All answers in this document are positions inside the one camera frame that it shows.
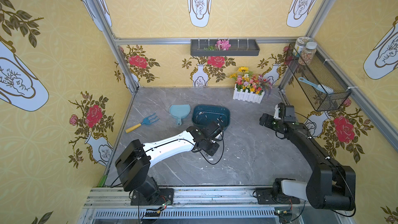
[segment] light blue dustpan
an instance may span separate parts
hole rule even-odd
[[[181,120],[187,117],[189,112],[191,112],[190,105],[172,105],[169,110],[170,115],[177,120],[177,126],[182,124]]]

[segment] jar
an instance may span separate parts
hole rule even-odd
[[[314,58],[316,52],[316,45],[317,45],[316,42],[307,42],[307,44],[301,51],[298,63],[300,63],[301,65],[309,65],[312,59]]]
[[[295,48],[293,49],[293,55],[296,57],[300,57],[300,53],[302,49],[305,47],[307,42],[312,42],[313,39],[311,37],[299,37],[296,40]]]

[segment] yellow wallpaper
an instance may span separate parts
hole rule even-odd
[[[289,103],[295,107],[295,111],[301,113],[304,116],[311,118],[314,109],[311,107],[310,102],[306,98],[304,92],[300,86],[288,86],[286,88],[286,95],[289,99]],[[358,105],[350,99],[345,102],[348,107],[343,105],[343,114],[350,114],[352,118],[359,122],[360,129],[366,132],[366,135],[360,131],[360,136],[355,132],[355,128],[350,130],[348,126],[347,133],[349,133],[350,138],[347,136],[341,136],[337,134],[336,125],[331,127],[330,122],[328,127],[332,128],[332,131],[337,134],[339,138],[337,141],[333,142],[334,148],[336,150],[336,155],[334,156],[338,162],[342,165],[351,166],[356,173],[356,205],[357,212],[354,219],[357,224],[367,224],[367,223],[385,223],[385,218],[388,218],[390,214],[386,214],[380,207],[388,206],[392,211],[395,211],[397,207],[397,197],[398,197],[398,154],[391,147],[390,143],[384,138],[384,136],[376,129],[371,128],[372,122],[368,122],[368,117],[360,111],[356,117],[355,113],[359,110]],[[335,117],[332,116],[332,112],[328,112],[329,117],[327,121],[332,121],[335,123]],[[300,122],[305,122],[306,119],[300,115],[297,115]],[[325,126],[321,128],[322,134],[316,139],[316,141],[324,147],[327,145],[324,140],[327,137]],[[358,163],[355,162],[354,154],[355,151],[350,152],[349,146],[359,144],[362,148],[363,153],[359,152],[360,160]]]
[[[372,56],[377,57],[379,50],[368,58],[373,48],[390,32],[396,16],[397,0],[337,0],[315,39],[388,120],[398,127],[398,73],[392,71],[398,58],[397,46],[394,46],[396,35],[380,52],[380,57],[388,53],[393,60],[391,65],[380,68],[375,66],[374,60],[370,61]],[[369,68],[368,74],[364,70],[367,58],[368,62],[373,63],[365,66]],[[392,72],[386,75],[383,69],[389,66],[391,68],[387,72]]]
[[[0,36],[4,42],[12,41],[15,54],[37,76],[49,97],[41,108],[30,112],[0,100],[0,219],[2,223],[32,223],[35,217],[40,220],[52,212],[47,223],[73,224],[105,167],[90,160],[84,139],[75,146],[83,161],[78,168],[73,161],[69,163],[73,149],[68,142],[78,136],[78,125],[69,121],[73,114],[81,118],[82,111],[68,100],[80,103],[80,92],[86,90],[96,101],[101,95],[107,97],[100,104],[106,104],[105,115],[115,114],[114,131],[108,126],[105,133],[113,144],[131,95],[115,80],[114,56],[80,0],[8,1],[12,5],[0,0],[0,17],[5,14],[8,21],[9,14],[23,10],[32,18],[19,12],[17,21],[28,25],[29,33],[40,34],[36,47],[30,44],[35,42],[29,34],[23,37],[25,27],[11,29],[12,36],[3,27]],[[37,18],[41,19],[33,22],[38,30],[31,22]],[[98,114],[91,116],[91,123]]]
[[[191,22],[187,0],[106,0],[121,38],[302,36],[321,2],[307,2],[308,17],[292,28],[286,24],[292,0],[212,0],[208,24],[200,28]]]
[[[283,54],[283,49],[288,44],[259,44],[260,54],[259,56],[232,56],[232,57],[220,57],[220,62],[224,62],[216,66],[205,66],[208,69],[210,87],[233,87],[235,81],[228,78],[229,75],[236,72],[238,67],[246,66],[249,67],[254,73],[263,74],[270,72],[272,64],[275,64],[275,59],[269,59],[271,54],[277,58],[278,54]],[[141,86],[145,87],[192,87],[191,77],[197,71],[198,61],[193,59],[190,55],[190,45],[130,45],[130,48],[126,45],[122,46],[123,53],[126,57],[126,63],[130,67],[130,70],[137,76]],[[204,59],[204,64],[208,63],[209,58],[200,58],[199,61]],[[188,66],[184,65],[184,60],[190,62]],[[276,74],[281,75],[285,72],[287,66],[284,62],[280,66],[276,66]]]

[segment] garden rake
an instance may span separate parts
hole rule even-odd
[[[156,112],[154,114],[149,115],[148,117],[144,118],[144,120],[141,123],[136,124],[135,126],[126,129],[126,133],[134,131],[135,129],[137,129],[138,127],[140,127],[143,124],[150,125],[150,124],[153,124],[154,122],[157,122],[159,120],[159,118],[157,117],[157,115],[155,117],[153,117],[155,114],[156,114]]]

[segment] wire basket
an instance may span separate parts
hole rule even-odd
[[[317,51],[314,58],[307,64],[304,60],[299,63],[300,57],[292,55],[294,43],[289,45],[289,55],[286,63],[304,91],[312,107],[317,112],[337,110],[350,96],[351,90],[341,79],[336,71],[329,66],[325,59]],[[300,81],[300,77],[317,85],[314,86]]]

